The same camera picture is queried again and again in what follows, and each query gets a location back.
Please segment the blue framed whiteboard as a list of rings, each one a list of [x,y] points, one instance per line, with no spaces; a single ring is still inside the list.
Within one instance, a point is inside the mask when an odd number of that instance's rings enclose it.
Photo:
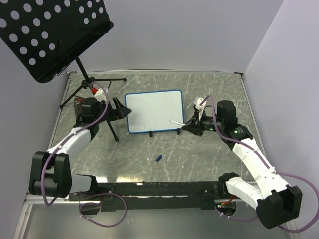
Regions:
[[[127,116],[131,134],[177,131],[181,126],[170,120],[184,122],[181,90],[128,93],[125,105],[132,110]]]

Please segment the white whiteboard marker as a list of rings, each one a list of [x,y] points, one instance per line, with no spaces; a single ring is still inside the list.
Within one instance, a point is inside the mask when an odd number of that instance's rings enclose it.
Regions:
[[[184,123],[181,123],[181,122],[177,122],[177,121],[173,121],[173,120],[170,120],[171,123],[174,123],[174,124],[177,124],[177,125],[185,125]]]

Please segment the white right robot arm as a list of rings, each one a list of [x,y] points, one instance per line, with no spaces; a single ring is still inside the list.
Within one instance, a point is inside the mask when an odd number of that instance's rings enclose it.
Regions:
[[[192,118],[181,128],[196,136],[202,136],[205,131],[216,132],[244,163],[257,183],[257,187],[254,187],[236,173],[225,173],[219,177],[218,194],[222,198],[235,196],[246,202],[268,229],[298,218],[303,196],[300,188],[291,186],[276,173],[258,148],[251,132],[238,123],[234,103],[219,101],[212,116],[206,115],[206,100],[203,98],[196,97],[192,107]]]

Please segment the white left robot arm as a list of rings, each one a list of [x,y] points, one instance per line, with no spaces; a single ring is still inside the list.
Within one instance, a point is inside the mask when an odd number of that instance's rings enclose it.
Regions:
[[[111,122],[124,119],[132,110],[117,98],[113,98],[113,102],[114,108],[110,102],[90,97],[74,105],[79,112],[71,132],[51,149],[33,155],[28,186],[30,194],[65,198],[71,193],[75,185],[71,159],[92,141],[99,131],[100,123],[107,122],[115,140],[119,141]]]

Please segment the blue marker cap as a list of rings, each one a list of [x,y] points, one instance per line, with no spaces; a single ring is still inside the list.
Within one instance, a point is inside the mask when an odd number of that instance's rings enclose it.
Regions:
[[[162,159],[162,155],[159,155],[157,158],[156,158],[156,162],[159,162],[160,160]]]

